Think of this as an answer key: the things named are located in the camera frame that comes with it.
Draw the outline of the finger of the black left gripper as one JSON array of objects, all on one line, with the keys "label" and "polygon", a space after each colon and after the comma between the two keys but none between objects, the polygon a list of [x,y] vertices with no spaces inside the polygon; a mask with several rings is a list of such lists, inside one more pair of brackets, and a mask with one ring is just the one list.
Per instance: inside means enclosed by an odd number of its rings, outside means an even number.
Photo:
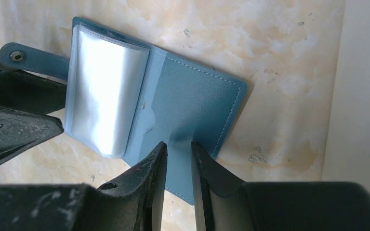
[{"label": "finger of the black left gripper", "polygon": [[63,132],[57,117],[0,106],[0,165]]},{"label": "finger of the black left gripper", "polygon": [[0,106],[46,115],[65,101],[66,85],[0,63]]}]

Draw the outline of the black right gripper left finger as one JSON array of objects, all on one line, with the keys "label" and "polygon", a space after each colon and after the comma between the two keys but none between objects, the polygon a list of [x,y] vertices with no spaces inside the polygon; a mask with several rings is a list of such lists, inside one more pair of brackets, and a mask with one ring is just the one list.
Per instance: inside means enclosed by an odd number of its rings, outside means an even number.
[{"label": "black right gripper left finger", "polygon": [[0,231],[159,231],[167,145],[94,188],[88,184],[0,185]]}]

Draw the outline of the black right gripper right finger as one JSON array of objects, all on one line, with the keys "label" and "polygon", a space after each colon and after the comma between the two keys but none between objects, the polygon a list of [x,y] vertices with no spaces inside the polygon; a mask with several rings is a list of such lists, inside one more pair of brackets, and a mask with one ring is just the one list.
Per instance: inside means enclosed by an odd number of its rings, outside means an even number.
[{"label": "black right gripper right finger", "polygon": [[370,194],[352,182],[246,182],[192,142],[199,231],[370,231]]}]

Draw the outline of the blue leather card holder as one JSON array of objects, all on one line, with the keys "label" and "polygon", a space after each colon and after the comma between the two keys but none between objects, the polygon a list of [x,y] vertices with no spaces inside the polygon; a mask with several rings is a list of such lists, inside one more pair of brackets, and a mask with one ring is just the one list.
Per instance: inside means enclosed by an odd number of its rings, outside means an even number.
[{"label": "blue leather card holder", "polygon": [[247,89],[238,77],[81,17],[69,58],[11,42],[0,62],[65,80],[65,132],[104,157],[133,166],[165,142],[165,188],[190,205],[191,142],[217,156]]}]

